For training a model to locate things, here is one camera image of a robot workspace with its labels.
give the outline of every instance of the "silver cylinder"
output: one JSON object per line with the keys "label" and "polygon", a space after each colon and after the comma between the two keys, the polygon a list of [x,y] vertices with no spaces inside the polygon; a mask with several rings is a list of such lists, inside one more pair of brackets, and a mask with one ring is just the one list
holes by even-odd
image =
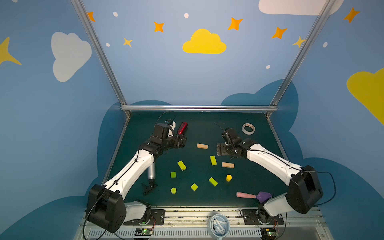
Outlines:
{"label": "silver cylinder", "polygon": [[155,179],[156,173],[155,173],[155,163],[153,162],[148,168],[148,179]]}

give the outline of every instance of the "table surface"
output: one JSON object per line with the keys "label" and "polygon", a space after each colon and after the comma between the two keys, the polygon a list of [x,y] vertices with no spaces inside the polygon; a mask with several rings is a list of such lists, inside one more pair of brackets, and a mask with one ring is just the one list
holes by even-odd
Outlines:
{"label": "table surface", "polygon": [[[165,113],[159,122],[172,119],[175,114]],[[132,159],[138,146],[149,138],[160,115],[161,112],[132,113],[109,178],[116,175]],[[221,136],[223,130],[214,122],[223,122],[233,127],[242,139],[250,137],[269,151],[282,156],[263,113],[177,112],[174,121],[176,128],[183,121],[188,123],[186,146],[182,149],[170,149],[156,160],[157,187],[154,190],[143,195],[142,183],[148,185],[147,171],[144,171],[129,190],[125,202],[139,199],[152,206],[257,207],[258,200],[238,198],[236,192],[257,195],[262,191],[277,196],[287,191],[288,187],[262,166],[245,158],[230,159],[229,156],[216,155],[217,143],[224,140]],[[255,126],[253,135],[242,132],[244,123]],[[197,148],[198,143],[209,147]],[[213,155],[217,161],[215,166],[210,161],[210,156]],[[180,160],[187,167],[184,171],[177,164]],[[235,168],[222,167],[222,162],[234,163]],[[176,178],[170,177],[171,172],[176,172]],[[232,175],[230,182],[225,180],[227,174]],[[211,177],[218,182],[216,187],[209,182]],[[198,186],[195,192],[191,189],[194,183]],[[177,189],[176,194],[170,192],[173,187]]]}

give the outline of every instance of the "orange star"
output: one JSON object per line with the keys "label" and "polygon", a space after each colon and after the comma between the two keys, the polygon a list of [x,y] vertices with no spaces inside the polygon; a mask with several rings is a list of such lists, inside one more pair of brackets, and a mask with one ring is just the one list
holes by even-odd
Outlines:
{"label": "orange star", "polygon": [[360,12],[355,11],[355,9],[352,8],[352,10],[349,12],[349,14],[348,14],[343,20],[348,20],[349,23],[351,23],[352,20],[353,20],[353,18],[354,18],[357,14],[359,14],[359,13],[360,13]]}
{"label": "orange star", "polygon": [[288,28],[286,29],[280,29],[280,28],[277,28],[276,29],[276,33],[275,35],[272,37],[272,38],[280,38],[283,36],[283,33],[287,30]]}
{"label": "orange star", "polygon": [[155,22],[155,26],[156,26],[155,31],[161,31],[163,33],[163,25],[164,23]]}
{"label": "orange star", "polygon": [[89,19],[93,22],[95,22],[95,19],[93,18],[93,12],[88,13]]}
{"label": "orange star", "polygon": [[238,31],[239,30],[239,24],[241,23],[241,21],[243,21],[243,20],[242,19],[236,20],[236,19],[232,18],[232,22],[231,22],[231,25],[229,26],[228,30],[236,29]]}

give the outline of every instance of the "pink sponge handle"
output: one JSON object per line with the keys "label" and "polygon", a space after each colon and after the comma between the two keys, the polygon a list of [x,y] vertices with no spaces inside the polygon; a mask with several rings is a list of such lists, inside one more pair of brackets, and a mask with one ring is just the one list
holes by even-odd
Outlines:
{"label": "pink sponge handle", "polygon": [[243,192],[237,192],[236,197],[243,197],[243,198],[256,198],[256,195],[243,193]]}

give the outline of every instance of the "wooden block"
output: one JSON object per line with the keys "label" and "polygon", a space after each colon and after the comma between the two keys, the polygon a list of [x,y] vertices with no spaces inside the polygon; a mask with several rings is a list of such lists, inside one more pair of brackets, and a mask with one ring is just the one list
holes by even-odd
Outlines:
{"label": "wooden block", "polygon": [[213,179],[213,178],[211,177],[211,178],[209,179],[209,182],[212,183],[212,185],[216,187],[217,182],[216,182],[215,179]]}
{"label": "wooden block", "polygon": [[203,148],[203,149],[208,149],[208,145],[200,144],[200,143],[197,144],[197,147],[198,148]]}
{"label": "wooden block", "polygon": [[222,167],[229,167],[229,168],[235,168],[235,165],[233,163],[229,163],[229,162],[223,162]]}
{"label": "wooden block", "polygon": [[181,168],[181,171],[184,171],[185,169],[187,169],[187,167],[184,165],[183,161],[178,161],[177,164]]}
{"label": "wooden block", "polygon": [[215,156],[210,156],[210,158],[211,158],[212,166],[213,166],[213,165],[217,165]]}

